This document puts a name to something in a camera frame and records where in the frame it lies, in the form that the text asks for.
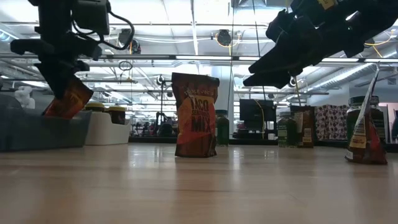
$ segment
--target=glass jar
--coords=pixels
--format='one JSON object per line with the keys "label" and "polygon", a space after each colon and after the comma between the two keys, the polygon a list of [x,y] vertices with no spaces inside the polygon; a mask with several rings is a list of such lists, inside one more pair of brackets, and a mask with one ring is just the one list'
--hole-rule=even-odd
{"label": "glass jar", "polygon": [[112,123],[125,125],[126,109],[120,106],[110,106],[108,113],[111,115]]}
{"label": "glass jar", "polygon": [[87,103],[84,110],[104,112],[105,106],[102,103]]}
{"label": "glass jar", "polygon": [[278,120],[279,147],[296,147],[298,140],[297,123],[291,112],[281,112]]}
{"label": "glass jar", "polygon": [[228,111],[216,110],[216,139],[218,146],[227,146],[229,143]]}
{"label": "glass jar", "polygon": [[[349,109],[347,111],[347,140],[351,141],[351,137],[354,133],[355,123],[359,117],[359,112],[362,108],[362,103],[365,100],[365,96],[355,96],[349,99]],[[384,129],[384,113],[379,107],[379,97],[372,96],[371,98],[371,117],[374,126],[379,135],[380,142],[386,142],[386,132]]]}

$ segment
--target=plastic bin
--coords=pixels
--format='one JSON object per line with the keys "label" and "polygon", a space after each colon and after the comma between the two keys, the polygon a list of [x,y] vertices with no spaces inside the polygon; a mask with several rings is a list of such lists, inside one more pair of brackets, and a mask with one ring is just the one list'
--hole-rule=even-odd
{"label": "plastic bin", "polygon": [[105,146],[127,144],[130,135],[130,120],[123,124],[114,124],[108,113],[93,112],[86,138],[86,145]]}
{"label": "plastic bin", "polygon": [[13,97],[0,95],[0,152],[83,147],[90,111],[73,119],[51,118],[21,108]]}

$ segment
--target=gray bin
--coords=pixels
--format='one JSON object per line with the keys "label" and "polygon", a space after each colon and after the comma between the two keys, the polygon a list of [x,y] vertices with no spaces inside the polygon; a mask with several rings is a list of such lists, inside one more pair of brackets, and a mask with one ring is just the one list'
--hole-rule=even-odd
{"label": "gray bin", "polygon": [[0,95],[0,152],[83,147],[91,112],[73,119],[44,117],[23,109],[13,97]]}

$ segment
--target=black monitor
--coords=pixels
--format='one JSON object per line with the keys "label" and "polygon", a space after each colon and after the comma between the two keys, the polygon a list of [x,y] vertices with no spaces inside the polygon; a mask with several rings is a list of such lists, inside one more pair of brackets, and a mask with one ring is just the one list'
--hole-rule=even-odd
{"label": "black monitor", "polygon": [[247,129],[261,130],[264,121],[273,121],[276,123],[276,106],[272,100],[244,100],[239,101],[240,116]]}

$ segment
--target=jar lid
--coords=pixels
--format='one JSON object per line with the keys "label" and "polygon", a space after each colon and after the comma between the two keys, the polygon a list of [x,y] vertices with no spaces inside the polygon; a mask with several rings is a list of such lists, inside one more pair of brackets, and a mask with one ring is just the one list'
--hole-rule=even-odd
{"label": "jar lid", "polygon": [[102,104],[102,103],[87,103],[86,104],[86,108],[104,108],[105,106],[104,106],[104,104]]}
{"label": "jar lid", "polygon": [[292,116],[293,113],[290,111],[284,111],[284,112],[280,112],[279,116]]}
{"label": "jar lid", "polygon": [[227,110],[216,110],[216,114],[217,115],[228,115],[228,111]]}
{"label": "jar lid", "polygon": [[121,111],[121,112],[126,112],[126,109],[121,106],[110,106],[108,111]]}
{"label": "jar lid", "polygon": [[[361,104],[365,100],[365,96],[355,96],[349,99],[349,105]],[[378,105],[380,103],[378,96],[371,97],[371,105]]]}

